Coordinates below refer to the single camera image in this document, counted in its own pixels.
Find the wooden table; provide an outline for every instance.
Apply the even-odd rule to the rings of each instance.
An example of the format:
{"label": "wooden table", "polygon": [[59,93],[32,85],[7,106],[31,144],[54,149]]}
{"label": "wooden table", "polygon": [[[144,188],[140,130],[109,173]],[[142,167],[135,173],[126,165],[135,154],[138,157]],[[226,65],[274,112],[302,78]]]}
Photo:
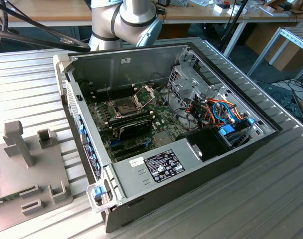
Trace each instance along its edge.
{"label": "wooden table", "polygon": [[[83,0],[11,0],[11,3],[26,15],[46,26],[84,26],[91,25],[91,11]],[[230,15],[218,14],[211,5],[199,6],[189,2],[187,7],[169,6],[166,15],[159,16],[165,24],[182,23],[226,23]],[[228,57],[247,23],[251,22],[298,22],[303,26],[303,15],[297,17],[273,17],[262,10],[248,12],[238,20],[240,23],[227,46],[224,55]],[[10,27],[28,27],[29,24],[9,16]]]}

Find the motherboard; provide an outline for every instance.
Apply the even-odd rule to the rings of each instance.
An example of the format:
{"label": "motherboard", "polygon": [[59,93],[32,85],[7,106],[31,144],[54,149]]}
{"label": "motherboard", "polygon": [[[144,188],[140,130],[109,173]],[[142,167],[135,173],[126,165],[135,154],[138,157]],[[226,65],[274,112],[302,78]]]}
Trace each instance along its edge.
{"label": "motherboard", "polygon": [[169,144],[187,132],[168,107],[166,95],[154,84],[136,84],[131,90],[106,91],[87,98],[97,130],[113,163]]}

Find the white sticker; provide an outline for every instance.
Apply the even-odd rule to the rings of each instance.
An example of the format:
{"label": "white sticker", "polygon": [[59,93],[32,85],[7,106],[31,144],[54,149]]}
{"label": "white sticker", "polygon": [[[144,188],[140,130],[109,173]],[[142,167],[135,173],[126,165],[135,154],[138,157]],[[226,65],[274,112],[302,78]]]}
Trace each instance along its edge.
{"label": "white sticker", "polygon": [[133,160],[129,161],[129,163],[131,164],[132,168],[136,167],[136,166],[144,163],[143,157],[139,157],[139,158],[133,159]]}
{"label": "white sticker", "polygon": [[123,58],[123,59],[121,60],[121,63],[122,63],[122,64],[130,63],[130,61],[131,61],[131,58]]}

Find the metal frame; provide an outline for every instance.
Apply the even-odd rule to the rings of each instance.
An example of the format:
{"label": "metal frame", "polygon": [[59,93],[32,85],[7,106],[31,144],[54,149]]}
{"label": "metal frame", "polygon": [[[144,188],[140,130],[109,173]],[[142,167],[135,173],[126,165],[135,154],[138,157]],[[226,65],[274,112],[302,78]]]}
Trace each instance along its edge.
{"label": "metal frame", "polygon": [[[275,53],[273,58],[270,60],[269,62],[270,65],[274,63],[274,61],[278,58],[278,56],[285,49],[285,47],[288,45],[289,42],[292,42],[299,48],[303,49],[303,27],[296,26],[296,27],[279,28],[277,29],[271,40],[268,42],[268,44],[266,45],[260,56],[254,62],[251,69],[248,71],[247,73],[248,76],[251,76],[254,70],[261,64],[261,62],[264,60],[264,58],[269,53],[269,51],[274,46],[274,44],[277,42],[277,40],[280,38],[280,36],[285,37],[286,40],[278,49],[278,51]],[[296,79],[298,79],[302,74],[303,74],[303,69],[296,75]]]}
{"label": "metal frame", "polygon": [[[91,211],[84,195],[88,182],[71,140],[70,129],[62,116],[64,113],[60,108],[55,109],[60,96],[57,86],[53,86],[56,82],[52,57],[63,51],[49,49],[2,53],[0,81],[7,84],[7,90],[11,91],[0,92],[0,107],[6,110],[0,116],[9,120],[15,113],[29,125],[37,124],[27,128],[27,135],[36,128],[44,128],[45,124],[57,132],[74,200],[62,208],[1,232],[1,239],[13,235],[17,238],[43,238],[53,232],[57,238],[100,239],[260,238],[266,234],[270,238],[303,237],[303,124],[208,42],[199,38],[182,38],[160,40],[155,44],[186,42],[200,48],[284,129],[278,138],[245,164],[144,218],[106,234],[103,218]],[[210,73],[203,74],[211,78]]]}

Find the blue cable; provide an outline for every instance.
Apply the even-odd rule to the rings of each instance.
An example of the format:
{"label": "blue cable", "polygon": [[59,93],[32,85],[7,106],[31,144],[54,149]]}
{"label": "blue cable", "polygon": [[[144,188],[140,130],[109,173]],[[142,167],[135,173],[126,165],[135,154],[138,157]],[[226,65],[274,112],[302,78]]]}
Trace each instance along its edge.
{"label": "blue cable", "polygon": [[228,106],[226,103],[222,102],[222,101],[219,101],[219,102],[214,103],[214,105],[213,105],[213,107],[212,107],[212,108],[213,108],[214,116],[215,116],[218,120],[224,122],[225,125],[227,125],[226,120],[224,120],[224,119],[222,119],[222,118],[220,118],[220,117],[218,117],[218,116],[216,115],[216,112],[215,112],[215,105],[216,105],[217,103],[224,105],[224,106],[227,108],[227,111],[230,113],[232,119],[233,119],[234,121],[238,121],[238,119],[235,118],[235,116],[234,116],[233,113],[231,112],[229,106]]}

